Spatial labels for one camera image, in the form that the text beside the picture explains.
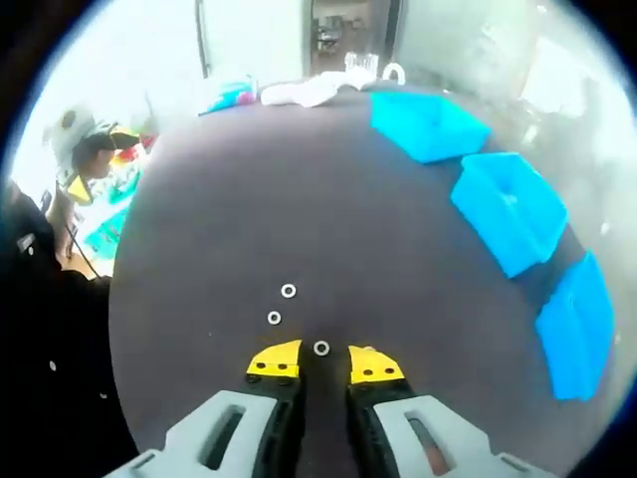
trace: metal washer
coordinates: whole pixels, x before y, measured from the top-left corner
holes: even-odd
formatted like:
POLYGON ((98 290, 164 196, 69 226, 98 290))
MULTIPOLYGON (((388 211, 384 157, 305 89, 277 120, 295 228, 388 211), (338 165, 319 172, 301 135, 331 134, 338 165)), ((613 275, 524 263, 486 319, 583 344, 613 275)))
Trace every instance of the metal washer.
POLYGON ((270 324, 271 326, 277 326, 280 323, 281 314, 279 314, 277 311, 272 311, 270 314, 268 314, 268 324, 270 324))
POLYGON ((325 357, 329 354, 329 344, 326 341, 317 341, 313 346, 313 350, 319 357, 325 357))
POLYGON ((281 288, 281 295, 286 299, 291 299, 297 294, 297 288, 294 284, 286 284, 281 288))

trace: wall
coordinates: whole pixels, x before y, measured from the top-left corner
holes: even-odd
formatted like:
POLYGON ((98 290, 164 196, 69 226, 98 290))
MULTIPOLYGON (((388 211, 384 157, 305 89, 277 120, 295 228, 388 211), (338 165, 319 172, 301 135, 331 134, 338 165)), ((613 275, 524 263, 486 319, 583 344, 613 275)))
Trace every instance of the wall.
POLYGON ((310 70, 311 0, 204 0, 213 75, 250 74, 260 85, 310 70))

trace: blue container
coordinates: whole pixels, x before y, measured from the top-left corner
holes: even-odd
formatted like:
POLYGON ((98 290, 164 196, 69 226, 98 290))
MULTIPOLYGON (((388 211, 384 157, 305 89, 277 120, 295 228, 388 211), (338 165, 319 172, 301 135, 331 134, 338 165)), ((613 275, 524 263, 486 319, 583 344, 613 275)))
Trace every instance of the blue container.
POLYGON ((593 396, 608 358, 613 311, 592 254, 562 277, 535 321, 546 354, 553 395, 560 400, 593 396))
POLYGON ((462 165, 451 202, 507 277, 550 259, 568 214, 546 181, 515 152, 472 154, 462 165))
POLYGON ((412 93, 371 95, 371 126, 419 162, 478 152, 491 129, 449 100, 412 93))

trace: white object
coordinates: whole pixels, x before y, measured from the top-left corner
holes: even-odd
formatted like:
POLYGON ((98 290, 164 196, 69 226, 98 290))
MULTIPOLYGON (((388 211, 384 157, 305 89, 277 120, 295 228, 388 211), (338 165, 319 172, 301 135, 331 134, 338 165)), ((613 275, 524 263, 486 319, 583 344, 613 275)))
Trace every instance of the white object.
POLYGON ((317 107, 336 96, 338 88, 322 77, 314 77, 293 89, 294 102, 304 108, 317 107))
POLYGON ((391 80, 391 74, 395 73, 398 76, 398 85, 404 85, 406 79, 405 70, 397 63, 390 63, 382 71, 383 80, 391 80))
POLYGON ((329 344, 326 341, 318 341, 315 343, 313 350, 319 357, 325 357, 329 354, 329 344))
POLYGON ((298 87, 299 85, 292 83, 267 87, 261 92, 261 104, 266 107, 292 104, 298 87))
POLYGON ((297 294, 297 288, 294 284, 286 284, 281 288, 281 295, 286 299, 291 299, 297 294))
POLYGON ((367 71, 375 80, 378 76, 378 55, 372 53, 357 54, 347 52, 345 54, 345 71, 350 72, 356 68, 367 71))
POLYGON ((362 67, 353 67, 346 72, 323 72, 320 77, 332 83, 337 90, 348 85, 362 91, 376 81, 376 77, 362 67))
POLYGON ((279 314, 277 311, 272 311, 270 314, 268 314, 268 324, 270 324, 271 326, 277 326, 280 323, 281 314, 279 314))
POLYGON ((539 133, 539 128, 537 127, 537 124, 532 124, 527 129, 527 132, 525 132, 525 137, 523 137, 522 143, 531 144, 537 137, 538 133, 539 133))

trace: dark table surface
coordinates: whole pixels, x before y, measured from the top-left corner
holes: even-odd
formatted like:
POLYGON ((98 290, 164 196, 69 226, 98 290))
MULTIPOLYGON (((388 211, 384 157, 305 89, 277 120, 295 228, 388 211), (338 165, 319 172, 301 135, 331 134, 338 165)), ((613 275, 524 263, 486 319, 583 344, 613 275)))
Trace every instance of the dark table surface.
POLYGON ((419 164, 369 119, 369 96, 342 92, 311 110, 230 109, 161 138, 110 299, 115 380, 137 445, 161 447, 180 418, 237 389, 262 348, 326 340, 330 355, 306 364, 298 476, 354 474, 347 345, 396 359, 417 392, 484 429, 494 452, 564 474, 606 425, 607 387, 586 403, 553 399, 533 321, 580 245, 567 229, 550 262, 507 280, 449 201, 459 160, 419 164))

